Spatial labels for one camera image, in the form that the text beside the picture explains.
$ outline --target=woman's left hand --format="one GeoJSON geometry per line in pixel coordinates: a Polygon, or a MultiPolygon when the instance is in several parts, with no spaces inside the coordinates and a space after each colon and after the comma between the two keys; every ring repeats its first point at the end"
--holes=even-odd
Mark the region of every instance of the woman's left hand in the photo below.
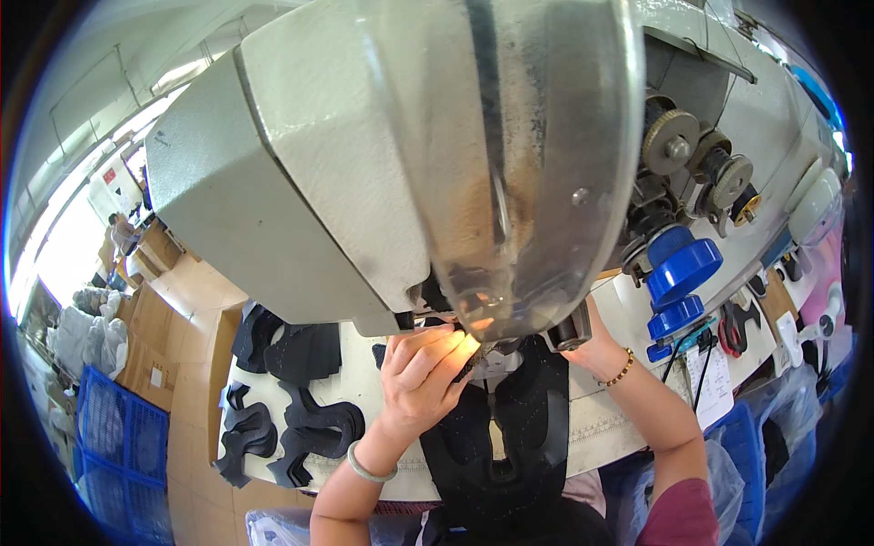
{"type": "Polygon", "coordinates": [[[480,343],[451,324],[392,336],[385,348],[380,424],[391,439],[409,446],[452,411],[470,375],[452,383],[480,343]]]}

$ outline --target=person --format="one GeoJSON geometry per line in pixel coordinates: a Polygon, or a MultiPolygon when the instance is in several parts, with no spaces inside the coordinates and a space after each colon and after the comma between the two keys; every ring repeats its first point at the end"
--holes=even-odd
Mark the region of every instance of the person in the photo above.
{"type": "Polygon", "coordinates": [[[140,240],[141,231],[131,225],[121,214],[109,215],[109,240],[115,245],[115,249],[125,256],[129,256],[136,249],[136,243],[140,240]]]}
{"type": "MultiPolygon", "coordinates": [[[[707,483],[704,437],[695,414],[614,341],[591,295],[587,303],[592,339],[562,355],[606,384],[607,393],[649,444],[655,458],[652,508],[636,544],[717,544],[719,527],[707,483]]],[[[470,335],[454,332],[450,325],[390,338],[381,370],[383,409],[350,450],[362,472],[353,469],[347,458],[325,482],[309,520],[311,544],[370,544],[368,518],[383,486],[376,480],[391,475],[407,447],[455,407],[469,374],[459,383],[451,381],[478,346],[470,335]]],[[[601,511],[595,518],[603,515],[601,511]]],[[[564,533],[560,540],[513,543],[612,540],[602,532],[606,528],[603,521],[593,522],[589,516],[566,520],[560,525],[564,533]],[[583,540],[587,535],[599,538],[583,540]]],[[[544,525],[545,532],[549,527],[554,531],[555,526],[544,525]]],[[[424,532],[419,532],[414,543],[429,544],[424,538],[424,532]]],[[[452,543],[488,541],[487,537],[466,538],[452,543]]],[[[445,542],[430,543],[450,542],[446,535],[441,540],[445,542]]]]}

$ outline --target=tiled floor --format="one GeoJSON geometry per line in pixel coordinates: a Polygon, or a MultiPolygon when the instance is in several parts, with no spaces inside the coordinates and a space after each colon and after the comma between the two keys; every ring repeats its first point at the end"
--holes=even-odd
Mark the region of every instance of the tiled floor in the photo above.
{"type": "Polygon", "coordinates": [[[212,345],[221,309],[246,298],[239,288],[205,261],[184,255],[151,286],[178,311],[167,358],[179,362],[170,441],[167,488],[177,544],[224,546],[249,544],[244,516],[253,508],[310,507],[312,499],[294,489],[252,480],[235,489],[210,467],[206,449],[206,392],[212,345]]]}

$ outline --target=maroon shirt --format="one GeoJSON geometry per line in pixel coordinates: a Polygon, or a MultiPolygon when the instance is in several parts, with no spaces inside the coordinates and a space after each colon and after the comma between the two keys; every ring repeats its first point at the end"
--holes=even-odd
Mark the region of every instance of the maroon shirt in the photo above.
{"type": "Polygon", "coordinates": [[[675,483],[655,501],[635,546],[716,546],[719,522],[705,480],[675,483]]]}

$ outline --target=ceiling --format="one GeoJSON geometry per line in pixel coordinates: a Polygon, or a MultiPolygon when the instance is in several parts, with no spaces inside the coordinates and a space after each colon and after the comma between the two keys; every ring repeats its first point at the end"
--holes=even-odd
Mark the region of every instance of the ceiling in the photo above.
{"type": "Polygon", "coordinates": [[[30,105],[12,171],[10,256],[96,142],[155,98],[168,71],[238,44],[308,0],[100,0],[59,46],[30,105]]]}

